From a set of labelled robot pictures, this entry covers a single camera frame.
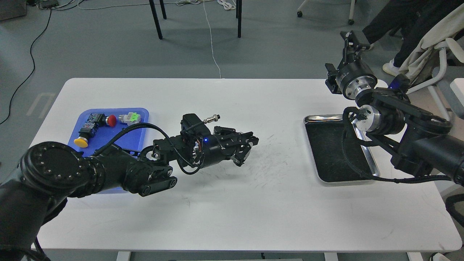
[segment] shoe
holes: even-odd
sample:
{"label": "shoe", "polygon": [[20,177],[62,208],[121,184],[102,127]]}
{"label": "shoe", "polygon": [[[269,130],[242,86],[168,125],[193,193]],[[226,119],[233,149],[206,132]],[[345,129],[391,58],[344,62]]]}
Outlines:
{"label": "shoe", "polygon": [[451,260],[449,260],[448,258],[446,258],[444,255],[440,253],[434,253],[430,257],[430,261],[451,261]]}
{"label": "shoe", "polygon": [[382,66],[382,70],[390,75],[397,76],[400,74],[400,68],[393,65],[393,60]]}

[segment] person's leg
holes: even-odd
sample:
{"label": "person's leg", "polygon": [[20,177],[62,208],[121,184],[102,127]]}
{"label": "person's leg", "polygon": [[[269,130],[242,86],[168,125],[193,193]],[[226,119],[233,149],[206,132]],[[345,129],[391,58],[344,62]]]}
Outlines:
{"label": "person's leg", "polygon": [[393,65],[400,67],[419,44],[422,37],[438,22],[464,3],[464,0],[433,0],[429,1],[421,11],[411,30],[403,41],[400,51],[396,54]]}
{"label": "person's leg", "polygon": [[396,28],[418,11],[425,0],[390,0],[362,32],[370,44],[378,41],[388,31]]}

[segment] table leg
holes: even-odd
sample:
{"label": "table leg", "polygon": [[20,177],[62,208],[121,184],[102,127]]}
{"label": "table leg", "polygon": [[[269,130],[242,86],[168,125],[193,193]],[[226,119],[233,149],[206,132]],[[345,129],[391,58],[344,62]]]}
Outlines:
{"label": "table leg", "polygon": [[164,0],[160,0],[160,5],[161,5],[161,13],[163,14],[163,19],[166,20],[166,9],[164,9]]}
{"label": "table leg", "polygon": [[407,257],[409,261],[423,261],[422,255],[420,252],[407,252]]}
{"label": "table leg", "polygon": [[153,0],[148,0],[150,2],[151,13],[153,14],[153,19],[155,20],[156,32],[158,33],[158,38],[161,40],[163,39],[163,35],[161,34],[161,27],[160,22],[158,21],[158,15],[156,15],[155,3]]}
{"label": "table leg", "polygon": [[130,251],[119,251],[117,252],[116,261],[130,261]]}
{"label": "table leg", "polygon": [[325,261],[338,261],[337,253],[324,253]]}
{"label": "table leg", "polygon": [[237,0],[238,11],[238,38],[242,37],[242,0]]}

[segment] black robotic arm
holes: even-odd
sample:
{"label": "black robotic arm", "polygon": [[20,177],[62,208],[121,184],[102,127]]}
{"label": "black robotic arm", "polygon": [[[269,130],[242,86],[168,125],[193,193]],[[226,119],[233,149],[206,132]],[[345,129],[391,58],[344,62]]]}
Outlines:
{"label": "black robotic arm", "polygon": [[[21,260],[24,255],[46,260],[43,253],[30,250],[30,246],[40,227],[64,208],[67,197],[84,197],[115,187],[141,196],[170,189],[177,183],[169,166],[173,160],[187,174],[229,159],[241,166],[259,139],[253,132],[239,133],[219,126],[211,134],[205,124],[219,118],[214,115],[202,121],[195,114],[186,114],[180,135],[175,137],[152,124],[134,124],[90,157],[82,157],[57,142],[32,146],[0,186],[0,261]],[[125,133],[139,128],[156,129],[165,139],[154,140],[153,146],[142,151],[114,144]],[[197,170],[187,172],[185,166]]]}
{"label": "black robotic arm", "polygon": [[[397,76],[388,88],[375,88],[377,78],[361,54],[369,48],[362,32],[341,32],[345,41],[343,58],[335,69],[326,64],[326,85],[334,94],[355,100],[358,107],[348,107],[343,112],[345,126],[355,122],[372,141],[359,140],[364,146],[380,146],[392,155],[391,163],[414,178],[385,179],[367,175],[351,166],[360,175],[382,181],[419,183],[433,180],[452,180],[463,185],[464,142],[449,135],[451,123],[412,105],[406,95],[409,79]],[[386,135],[397,134],[406,125],[401,141]],[[430,176],[433,168],[444,175]]]}

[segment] black cable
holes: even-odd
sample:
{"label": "black cable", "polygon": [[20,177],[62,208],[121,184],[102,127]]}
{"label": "black cable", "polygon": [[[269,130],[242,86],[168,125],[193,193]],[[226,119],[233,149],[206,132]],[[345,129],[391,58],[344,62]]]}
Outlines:
{"label": "black cable", "polygon": [[464,227],[464,215],[456,211],[455,204],[458,202],[464,201],[464,194],[457,194],[449,196],[445,200],[446,210],[450,215],[462,226]]}
{"label": "black cable", "polygon": [[155,129],[155,130],[159,131],[166,138],[166,140],[169,142],[169,144],[171,144],[171,146],[173,147],[174,152],[177,154],[177,156],[180,159],[182,159],[185,163],[187,163],[188,166],[190,166],[192,168],[200,166],[199,164],[191,164],[188,160],[186,160],[180,154],[180,152],[176,149],[174,143],[171,141],[171,138],[161,128],[159,128],[158,126],[156,126],[154,124],[151,124],[151,123],[137,123],[137,124],[131,125],[131,126],[125,128],[125,129],[123,129],[118,134],[116,134],[110,141],[108,141],[108,143],[103,145],[103,147],[101,147],[100,149],[97,149],[91,156],[95,157],[95,156],[100,155],[105,149],[110,147],[115,141],[117,141],[119,138],[124,136],[126,133],[128,133],[130,131],[137,130],[137,129],[141,129],[141,128],[150,128],[150,129]]}
{"label": "black cable", "polygon": [[383,178],[379,176],[373,176],[369,173],[364,172],[363,170],[359,169],[356,167],[349,159],[346,153],[346,144],[345,144],[345,139],[347,136],[347,126],[345,125],[345,128],[343,129],[342,132],[342,153],[343,157],[345,159],[345,162],[347,165],[358,175],[364,178],[376,180],[376,181],[384,181],[384,182],[394,182],[394,183],[407,183],[407,184],[414,184],[414,183],[423,183],[423,182],[429,182],[429,181],[437,181],[437,180],[447,180],[451,181],[451,178],[445,175],[436,175],[436,176],[422,176],[422,177],[413,177],[413,178],[402,178],[402,179],[397,179],[397,178]]}
{"label": "black cable", "polygon": [[34,251],[32,249],[19,248],[19,247],[11,246],[11,245],[0,245],[0,251],[20,252],[23,255],[25,255],[26,258],[32,259],[34,261],[50,261],[50,259],[47,256],[42,255],[41,253]]}
{"label": "black cable", "polygon": [[8,106],[8,115],[6,117],[6,119],[4,119],[2,122],[0,122],[0,124],[3,124],[6,120],[8,120],[8,118],[10,117],[10,114],[11,114],[11,103],[13,101],[13,98],[14,98],[14,95],[16,94],[16,92],[19,90],[19,88],[30,78],[30,76],[34,73],[35,71],[35,60],[34,60],[34,57],[32,56],[32,47],[34,46],[34,43],[35,41],[37,41],[37,39],[39,39],[40,36],[42,36],[42,34],[45,33],[45,31],[47,30],[48,28],[48,25],[50,23],[50,18],[52,17],[52,10],[50,9],[50,15],[48,16],[48,21],[47,21],[47,25],[45,26],[45,29],[39,34],[39,36],[32,42],[31,44],[31,47],[29,48],[29,54],[31,55],[31,58],[32,58],[32,64],[33,64],[33,68],[32,68],[32,72],[29,74],[29,76],[27,76],[27,78],[16,88],[16,90],[14,91],[13,95],[11,96],[11,99],[10,99],[10,104]]}
{"label": "black cable", "polygon": [[37,237],[35,238],[34,246],[35,246],[35,249],[37,249],[37,252],[41,253],[43,256],[46,256],[44,250],[39,244],[39,239]]}

